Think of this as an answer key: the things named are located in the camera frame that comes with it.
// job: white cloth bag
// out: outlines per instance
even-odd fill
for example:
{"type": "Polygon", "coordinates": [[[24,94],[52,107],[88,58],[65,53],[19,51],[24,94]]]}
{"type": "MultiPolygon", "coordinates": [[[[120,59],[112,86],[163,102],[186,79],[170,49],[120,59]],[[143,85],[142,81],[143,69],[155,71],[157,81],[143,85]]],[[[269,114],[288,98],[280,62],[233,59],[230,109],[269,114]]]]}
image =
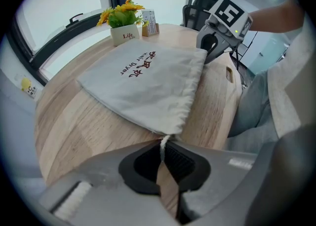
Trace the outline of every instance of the white cloth bag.
{"type": "Polygon", "coordinates": [[[153,132],[180,134],[207,52],[132,39],[78,78],[99,102],[153,132]]]}

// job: gray fabric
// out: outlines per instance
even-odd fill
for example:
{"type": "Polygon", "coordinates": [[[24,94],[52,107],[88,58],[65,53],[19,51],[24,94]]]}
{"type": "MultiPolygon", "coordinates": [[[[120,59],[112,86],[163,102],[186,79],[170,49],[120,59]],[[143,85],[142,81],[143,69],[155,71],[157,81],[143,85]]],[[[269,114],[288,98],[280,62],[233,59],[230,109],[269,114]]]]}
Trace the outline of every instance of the gray fabric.
{"type": "Polygon", "coordinates": [[[225,149],[258,153],[262,144],[277,140],[265,71],[243,91],[225,149]]]}

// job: wooden table top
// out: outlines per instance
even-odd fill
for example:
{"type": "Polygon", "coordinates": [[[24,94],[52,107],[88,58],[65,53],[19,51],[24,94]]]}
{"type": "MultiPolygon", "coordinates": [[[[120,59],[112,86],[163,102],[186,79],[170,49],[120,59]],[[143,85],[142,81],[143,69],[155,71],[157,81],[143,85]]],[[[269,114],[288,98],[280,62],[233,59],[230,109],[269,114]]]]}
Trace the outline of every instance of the wooden table top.
{"type": "MultiPolygon", "coordinates": [[[[144,41],[165,46],[196,46],[198,32],[185,27],[162,24],[160,34],[151,37],[142,37],[139,30],[144,41]]],[[[35,138],[39,166],[48,185],[96,154],[160,137],[107,109],[76,81],[112,49],[110,37],[99,41],[69,62],[43,89],[36,107],[35,138]]],[[[240,77],[228,53],[204,66],[181,140],[221,149],[240,96],[240,77]]],[[[165,176],[162,182],[174,186],[165,168],[160,171],[165,176]]],[[[174,203],[169,201],[170,195],[165,199],[167,206],[168,202],[174,203]]]]}

